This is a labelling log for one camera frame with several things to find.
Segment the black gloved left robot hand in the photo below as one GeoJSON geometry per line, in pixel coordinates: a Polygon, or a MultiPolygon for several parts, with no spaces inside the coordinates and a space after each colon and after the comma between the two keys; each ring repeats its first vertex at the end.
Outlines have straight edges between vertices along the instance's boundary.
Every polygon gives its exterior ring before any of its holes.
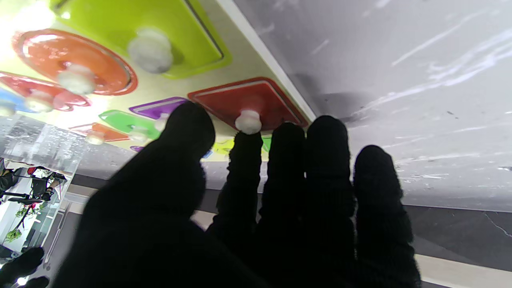
{"type": "Polygon", "coordinates": [[[191,220],[206,191],[200,160],[212,119],[185,102],[160,137],[86,204],[54,288],[420,288],[411,221],[391,155],[331,116],[272,133],[239,132],[207,230],[191,220]]]}

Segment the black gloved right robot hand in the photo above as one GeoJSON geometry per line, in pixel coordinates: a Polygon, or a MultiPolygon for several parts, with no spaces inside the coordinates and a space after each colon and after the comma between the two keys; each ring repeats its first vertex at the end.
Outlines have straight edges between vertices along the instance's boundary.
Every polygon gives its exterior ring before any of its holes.
{"type": "Polygon", "coordinates": [[[50,279],[40,276],[26,280],[34,274],[44,260],[44,248],[31,247],[22,255],[2,266],[0,286],[2,288],[46,288],[50,279]]]}

